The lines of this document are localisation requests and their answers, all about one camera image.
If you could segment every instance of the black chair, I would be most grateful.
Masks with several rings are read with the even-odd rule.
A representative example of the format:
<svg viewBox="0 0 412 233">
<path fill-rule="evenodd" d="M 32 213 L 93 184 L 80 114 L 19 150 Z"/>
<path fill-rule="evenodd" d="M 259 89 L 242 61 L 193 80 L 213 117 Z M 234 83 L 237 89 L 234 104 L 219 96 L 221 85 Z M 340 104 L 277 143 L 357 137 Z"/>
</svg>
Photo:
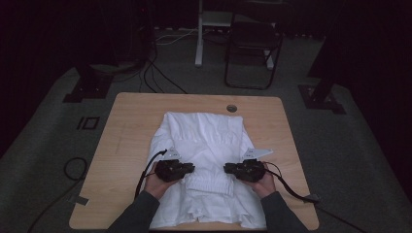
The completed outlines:
<svg viewBox="0 0 412 233">
<path fill-rule="evenodd" d="M 276 66 L 283 43 L 285 30 L 291 23 L 294 15 L 292 5 L 273 1 L 240 1 L 236 4 L 230 24 L 229 39 L 225 53 L 224 82 L 228 86 L 251 89 L 267 89 L 272 85 L 276 72 Z M 264 65 L 276 52 L 270 79 L 264 86 L 230 83 L 227 77 L 230 55 L 233 48 L 237 50 L 257 50 L 264 58 Z"/>
</svg>

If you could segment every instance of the wooden table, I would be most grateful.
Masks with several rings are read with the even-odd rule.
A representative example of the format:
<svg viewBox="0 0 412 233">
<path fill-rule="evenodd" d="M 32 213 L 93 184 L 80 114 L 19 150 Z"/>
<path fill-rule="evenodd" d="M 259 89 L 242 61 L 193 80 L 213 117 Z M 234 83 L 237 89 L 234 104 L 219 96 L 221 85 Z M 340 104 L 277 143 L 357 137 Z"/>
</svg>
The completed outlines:
<svg viewBox="0 0 412 233">
<path fill-rule="evenodd" d="M 235 105 L 230 113 L 227 105 Z M 300 164 L 292 133 L 277 97 L 120 93 L 110 112 L 96 153 L 90 164 L 80 196 L 87 205 L 76 204 L 70 218 L 74 229 L 107 229 L 133 202 L 136 185 L 146 167 L 151 139 L 166 112 L 213 113 L 241 116 L 255 147 L 273 149 L 263 160 L 279 166 L 285 181 L 298 194 L 309 188 Z M 289 207 L 310 229 L 319 226 L 312 204 L 290 196 L 276 180 L 276 186 Z M 239 224 L 185 223 L 176 230 L 250 230 Z"/>
</svg>

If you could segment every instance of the white cloth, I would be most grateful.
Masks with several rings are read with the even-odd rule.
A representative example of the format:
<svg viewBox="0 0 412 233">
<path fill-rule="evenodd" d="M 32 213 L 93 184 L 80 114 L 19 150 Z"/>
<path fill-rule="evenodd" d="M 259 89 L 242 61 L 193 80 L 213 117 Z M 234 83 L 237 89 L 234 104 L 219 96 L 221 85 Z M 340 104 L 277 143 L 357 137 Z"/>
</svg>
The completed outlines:
<svg viewBox="0 0 412 233">
<path fill-rule="evenodd" d="M 256 194 L 223 170 L 227 162 L 241 162 L 241 155 L 253 147 L 242 117 L 166 113 L 152 139 L 149 160 L 157 152 L 171 147 L 182 156 L 182 163 L 191 162 L 195 169 L 172 185 L 160 199 L 151 228 L 196 220 L 265 227 Z"/>
</svg>

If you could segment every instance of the gray sleeve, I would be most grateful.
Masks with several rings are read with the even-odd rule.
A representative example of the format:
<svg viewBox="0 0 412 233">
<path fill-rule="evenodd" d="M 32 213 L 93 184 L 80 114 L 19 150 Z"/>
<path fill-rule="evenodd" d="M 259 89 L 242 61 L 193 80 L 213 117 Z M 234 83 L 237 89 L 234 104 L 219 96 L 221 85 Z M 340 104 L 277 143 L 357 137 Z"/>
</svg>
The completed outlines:
<svg viewBox="0 0 412 233">
<path fill-rule="evenodd" d="M 142 191 L 112 223 L 107 233 L 149 232 L 152 219 L 160 203 L 149 192 Z"/>
<path fill-rule="evenodd" d="M 276 191 L 260 200 L 266 217 L 267 232 L 309 232 Z"/>
</svg>

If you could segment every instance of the handheld controller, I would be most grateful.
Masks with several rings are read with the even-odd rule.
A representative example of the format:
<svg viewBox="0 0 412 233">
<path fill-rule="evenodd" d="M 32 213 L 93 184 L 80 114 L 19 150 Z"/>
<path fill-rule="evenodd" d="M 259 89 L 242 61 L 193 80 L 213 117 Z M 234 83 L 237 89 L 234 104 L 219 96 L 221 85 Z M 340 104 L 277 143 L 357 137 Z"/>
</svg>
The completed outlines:
<svg viewBox="0 0 412 233">
<path fill-rule="evenodd" d="M 257 159 L 245 159 L 242 163 L 226 163 L 224 171 L 233 174 L 237 179 L 255 183 L 263 178 L 266 170 Z"/>
<path fill-rule="evenodd" d="M 160 179 L 169 183 L 183 178 L 187 173 L 192 173 L 194 166 L 192 163 L 181 163 L 179 159 L 160 160 L 154 171 Z"/>
</svg>

